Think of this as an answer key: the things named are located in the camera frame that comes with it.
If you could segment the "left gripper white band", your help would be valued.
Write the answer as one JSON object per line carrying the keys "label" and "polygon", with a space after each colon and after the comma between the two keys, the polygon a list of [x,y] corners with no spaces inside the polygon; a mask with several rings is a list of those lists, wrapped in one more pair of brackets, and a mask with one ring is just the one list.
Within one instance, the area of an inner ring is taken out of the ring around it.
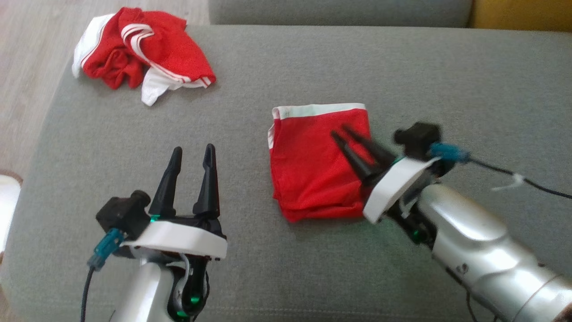
{"label": "left gripper white band", "polygon": [[174,196],[181,163],[182,148],[177,146],[149,207],[149,216],[155,221],[144,216],[123,224],[127,237],[121,243],[121,257],[171,260],[178,253],[210,259],[226,257],[227,237],[218,219],[220,199],[216,148],[213,144],[206,146],[202,187],[193,206],[196,217],[175,217]]}

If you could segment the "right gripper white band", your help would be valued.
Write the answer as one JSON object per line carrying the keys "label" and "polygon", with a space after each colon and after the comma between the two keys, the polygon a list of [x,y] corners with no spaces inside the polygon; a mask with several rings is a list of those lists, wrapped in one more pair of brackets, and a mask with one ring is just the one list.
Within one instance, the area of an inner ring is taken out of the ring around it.
{"label": "right gripper white band", "polygon": [[374,186],[364,204],[363,215],[372,224],[379,222],[384,212],[389,210],[433,163],[441,159],[435,157],[429,161],[419,161],[412,157],[403,157],[393,165],[397,160],[394,153],[371,138],[357,133],[349,124],[344,124],[342,128],[353,140],[363,145],[378,166],[374,167],[360,157],[337,131],[330,132],[351,169],[362,183],[372,184],[381,176],[380,169],[390,168]]}

